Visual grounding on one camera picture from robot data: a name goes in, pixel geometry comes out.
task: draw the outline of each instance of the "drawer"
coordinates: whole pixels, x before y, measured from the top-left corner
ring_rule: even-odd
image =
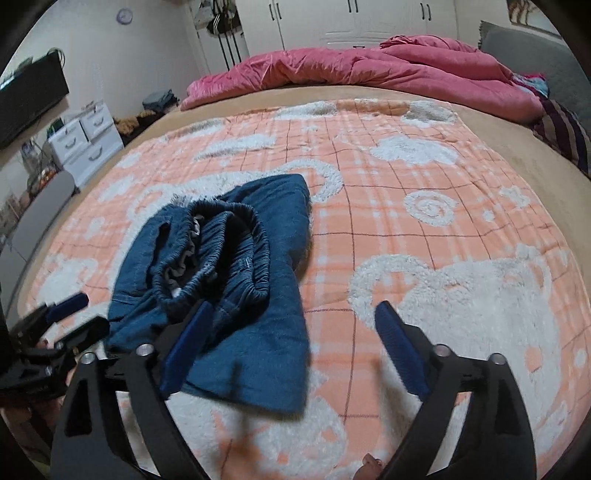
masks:
[[[379,47],[379,44],[383,42],[383,40],[357,40],[357,41],[329,41],[327,42],[326,46],[328,48],[335,48],[337,50],[345,50],[347,48],[374,48]]]
[[[123,148],[123,142],[114,125],[107,127],[73,161],[64,165],[76,182],[77,187],[84,186],[107,160]]]
[[[78,120],[66,124],[49,139],[49,144],[62,165],[78,156],[89,145]]]
[[[88,140],[94,140],[107,128],[113,125],[113,117],[104,102],[98,103],[91,110],[84,112],[80,117],[80,123]]]

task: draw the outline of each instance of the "pink comforter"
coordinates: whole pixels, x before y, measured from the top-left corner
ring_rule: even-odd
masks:
[[[302,48],[257,55],[193,82],[181,110],[285,85],[363,85],[459,103],[528,123],[540,101],[511,82],[497,60],[456,40],[393,37],[376,50]]]

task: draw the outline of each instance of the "denim pants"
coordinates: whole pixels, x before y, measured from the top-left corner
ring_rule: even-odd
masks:
[[[215,307],[213,330],[183,390],[301,412],[309,342],[294,270],[309,240],[309,200],[306,182],[295,174],[162,208],[121,265],[107,349],[153,343],[169,321],[182,320],[205,299]],[[192,268],[173,292],[168,273],[192,244]]]

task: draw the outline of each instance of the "orange plaid blanket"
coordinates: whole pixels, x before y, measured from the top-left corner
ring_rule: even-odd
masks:
[[[91,307],[49,340],[105,314],[144,222],[176,193],[214,196],[301,173],[313,204],[298,268],[311,342],[302,417],[278,419],[173,395],[168,406],[204,468],[224,479],[349,479],[362,456],[389,459],[418,410],[373,324],[388,299],[459,355],[502,352],[534,430],[540,475],[591,405],[591,312],[564,237],[535,193],[449,104],[316,102],[216,118],[130,151],[61,228],[28,306],[79,290]],[[129,402],[121,396],[124,411]],[[433,466],[449,461],[460,396]],[[126,413],[140,464],[150,468]]]

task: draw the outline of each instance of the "blue gripper pad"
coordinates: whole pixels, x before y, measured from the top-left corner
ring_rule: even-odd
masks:
[[[404,383],[404,388],[425,401],[431,393],[425,376],[425,365],[404,333],[403,325],[404,322],[387,301],[376,307],[375,329]]]
[[[49,307],[49,310],[45,315],[45,320],[48,325],[51,325],[69,317],[70,315],[74,315],[76,312],[85,309],[87,306],[88,296],[86,293],[80,292],[53,307]]]
[[[204,301],[161,366],[160,393],[168,398],[181,390],[195,357],[202,351],[213,327],[213,306]]]

